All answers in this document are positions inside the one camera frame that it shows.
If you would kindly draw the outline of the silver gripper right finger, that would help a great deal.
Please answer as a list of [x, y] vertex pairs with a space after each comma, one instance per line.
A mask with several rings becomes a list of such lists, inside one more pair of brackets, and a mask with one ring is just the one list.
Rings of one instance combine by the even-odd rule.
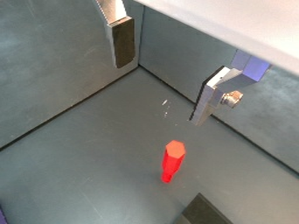
[[239, 90], [258, 83], [270, 67], [267, 61], [237, 50], [230, 67], [222, 66], [202, 83], [191, 122], [202, 125], [221, 105], [234, 109], [243, 98]]

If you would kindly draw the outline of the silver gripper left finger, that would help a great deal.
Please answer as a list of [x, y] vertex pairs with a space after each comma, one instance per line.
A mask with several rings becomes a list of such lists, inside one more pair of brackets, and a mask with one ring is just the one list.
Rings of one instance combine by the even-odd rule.
[[122, 68], [136, 56], [135, 20], [127, 15], [123, 0], [94, 0], [94, 2], [107, 25], [114, 64], [116, 68]]

